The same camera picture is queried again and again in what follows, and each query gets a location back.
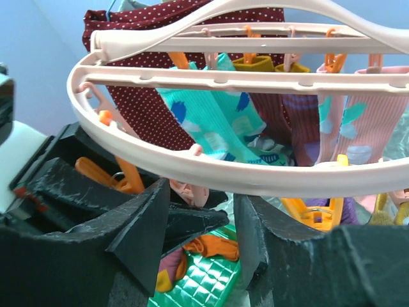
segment blue wall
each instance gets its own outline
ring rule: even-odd
[[[155,4],[159,0],[144,0]],[[409,1],[336,0],[341,6],[383,26],[409,29]],[[65,83],[70,69],[86,51],[81,42],[85,11],[106,10],[111,0],[3,1],[0,25],[0,61],[17,80],[17,119],[44,133],[55,133],[75,121]],[[114,10],[120,4],[117,0]],[[290,22],[329,22],[328,18],[286,10]],[[302,63],[317,68],[322,55],[305,55]],[[350,56],[346,71],[366,66],[367,56]],[[408,56],[386,56],[385,65],[404,65]]]

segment maroon polka dot cloth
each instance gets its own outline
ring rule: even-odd
[[[161,28],[184,18],[209,2],[210,0],[176,0],[139,10],[110,13],[111,21],[107,21],[105,11],[90,10],[84,17],[85,31],[82,42],[89,52],[89,38],[94,30]],[[202,24],[282,21],[284,12],[281,8],[259,8],[221,15]],[[274,65],[282,63],[282,54],[270,55]],[[186,53],[186,56],[189,61],[195,61],[199,69],[206,66],[203,54]],[[240,53],[230,54],[232,60],[242,56]],[[109,65],[153,68],[174,66],[165,52],[144,52]],[[170,150],[186,150],[194,144],[193,139],[179,126],[154,88],[108,86],[108,90],[124,119],[142,140]]]

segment orange sock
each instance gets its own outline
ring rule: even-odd
[[[215,235],[202,235],[186,244],[183,248],[192,253],[199,253],[206,258],[217,255],[223,256],[229,261],[237,261],[239,258],[236,241]]]

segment green basket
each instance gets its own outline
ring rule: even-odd
[[[236,229],[227,225],[210,233],[237,240]],[[240,275],[240,261],[230,262],[221,256],[203,258],[187,252],[188,269],[172,291],[156,292],[148,307],[222,307]]]

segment blue string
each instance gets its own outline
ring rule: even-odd
[[[114,6],[115,2],[116,2],[116,0],[112,0],[111,5],[109,6],[107,12],[105,13],[105,16],[107,17],[107,20],[108,20],[108,21],[111,21],[111,20],[110,20],[110,17],[109,17],[109,13],[111,12],[112,7]]]

